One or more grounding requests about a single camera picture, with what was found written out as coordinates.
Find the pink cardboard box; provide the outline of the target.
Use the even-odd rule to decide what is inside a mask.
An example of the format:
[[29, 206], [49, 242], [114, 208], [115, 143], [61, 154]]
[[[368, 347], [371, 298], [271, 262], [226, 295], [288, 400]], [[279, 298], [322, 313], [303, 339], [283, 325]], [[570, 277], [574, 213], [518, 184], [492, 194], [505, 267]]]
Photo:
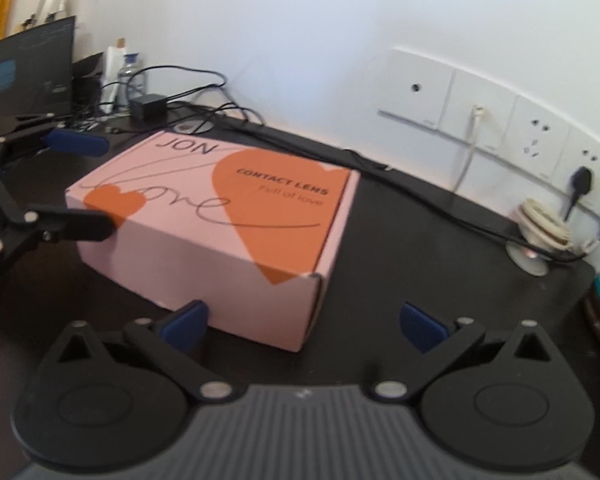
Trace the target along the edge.
[[161, 131], [69, 186], [116, 232], [82, 242], [95, 271], [163, 309], [298, 351], [320, 312], [360, 176], [266, 148]]

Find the black laptop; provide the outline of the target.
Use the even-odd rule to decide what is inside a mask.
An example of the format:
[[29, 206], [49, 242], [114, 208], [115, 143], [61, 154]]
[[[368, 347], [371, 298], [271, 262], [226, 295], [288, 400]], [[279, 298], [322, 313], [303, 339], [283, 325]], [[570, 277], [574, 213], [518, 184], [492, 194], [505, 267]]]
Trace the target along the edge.
[[0, 116], [71, 112], [75, 18], [0, 40]]

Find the small clear bottle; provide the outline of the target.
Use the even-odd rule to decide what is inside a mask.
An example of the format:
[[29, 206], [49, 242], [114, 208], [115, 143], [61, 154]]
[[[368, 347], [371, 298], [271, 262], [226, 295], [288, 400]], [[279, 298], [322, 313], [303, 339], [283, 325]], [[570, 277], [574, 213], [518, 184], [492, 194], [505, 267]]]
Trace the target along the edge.
[[137, 99], [145, 94], [145, 74], [141, 73], [140, 55], [128, 53], [118, 71], [117, 103], [120, 108], [128, 108], [129, 100]]

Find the black power adapter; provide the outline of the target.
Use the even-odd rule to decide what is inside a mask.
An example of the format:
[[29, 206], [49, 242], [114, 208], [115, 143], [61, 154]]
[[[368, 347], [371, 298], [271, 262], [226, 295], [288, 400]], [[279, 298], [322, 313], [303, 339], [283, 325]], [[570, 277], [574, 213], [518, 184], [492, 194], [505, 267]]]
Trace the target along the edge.
[[161, 94], [143, 94], [129, 99], [130, 117], [137, 122], [163, 118], [168, 114], [168, 98]]

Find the white tube wooden cap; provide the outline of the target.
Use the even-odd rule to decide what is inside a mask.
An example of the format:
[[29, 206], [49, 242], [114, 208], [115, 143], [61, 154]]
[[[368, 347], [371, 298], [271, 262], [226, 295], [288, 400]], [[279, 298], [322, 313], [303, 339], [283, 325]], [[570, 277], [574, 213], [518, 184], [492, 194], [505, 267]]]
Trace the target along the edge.
[[119, 72], [126, 55], [126, 41], [119, 38], [117, 42], [108, 47], [104, 56], [104, 71], [100, 81], [100, 98], [98, 108], [103, 115], [108, 115], [114, 109], [117, 101]]

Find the silver desk grommet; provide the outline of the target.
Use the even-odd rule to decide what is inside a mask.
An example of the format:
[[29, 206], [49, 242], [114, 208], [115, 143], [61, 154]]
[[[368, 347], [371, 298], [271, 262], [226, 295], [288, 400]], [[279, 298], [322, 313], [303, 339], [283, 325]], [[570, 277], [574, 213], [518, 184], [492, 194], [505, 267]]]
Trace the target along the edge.
[[198, 136], [206, 133], [214, 127], [210, 119], [187, 119], [173, 126], [173, 131], [186, 136]]

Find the black wall plug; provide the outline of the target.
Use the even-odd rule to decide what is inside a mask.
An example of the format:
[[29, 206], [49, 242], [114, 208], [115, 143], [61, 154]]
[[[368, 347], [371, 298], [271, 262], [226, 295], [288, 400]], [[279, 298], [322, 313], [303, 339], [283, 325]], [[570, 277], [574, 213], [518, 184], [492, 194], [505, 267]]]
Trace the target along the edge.
[[568, 221], [573, 208], [577, 206], [578, 201], [591, 192], [593, 187], [593, 171], [587, 166], [579, 167], [569, 180], [570, 194], [567, 210], [564, 214], [564, 221]]

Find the white wall socket strip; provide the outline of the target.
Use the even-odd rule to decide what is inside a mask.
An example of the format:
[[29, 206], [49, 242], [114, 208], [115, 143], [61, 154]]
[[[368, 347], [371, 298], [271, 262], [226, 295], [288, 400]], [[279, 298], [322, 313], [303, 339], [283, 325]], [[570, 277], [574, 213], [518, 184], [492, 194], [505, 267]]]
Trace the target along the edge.
[[491, 79], [428, 56], [393, 48], [379, 78], [378, 112], [460, 141], [569, 192], [585, 167], [592, 190], [582, 206], [600, 217], [600, 139]]

